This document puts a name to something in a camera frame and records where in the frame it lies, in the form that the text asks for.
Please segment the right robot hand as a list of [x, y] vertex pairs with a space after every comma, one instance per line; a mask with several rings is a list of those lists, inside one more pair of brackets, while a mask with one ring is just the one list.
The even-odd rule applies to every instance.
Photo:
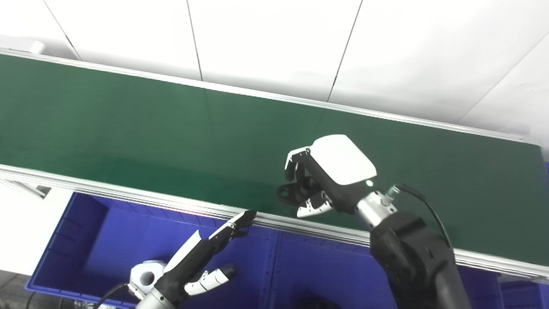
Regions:
[[305, 218], [329, 210], [354, 215], [359, 201], [373, 191], [378, 171], [347, 135], [333, 134], [291, 150], [284, 175], [287, 183], [277, 195], [296, 208], [296, 217]]

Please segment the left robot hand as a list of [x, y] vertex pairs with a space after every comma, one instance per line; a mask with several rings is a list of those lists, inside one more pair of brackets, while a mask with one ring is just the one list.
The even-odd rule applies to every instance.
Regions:
[[255, 220], [257, 211], [246, 210], [226, 221], [208, 238], [202, 238], [197, 230], [173, 255], [163, 275], [149, 293], [155, 305], [161, 309], [176, 309], [186, 298], [217, 288], [238, 274], [234, 263], [226, 264], [211, 272], [204, 267], [214, 255], [220, 253], [235, 237], [244, 237]]

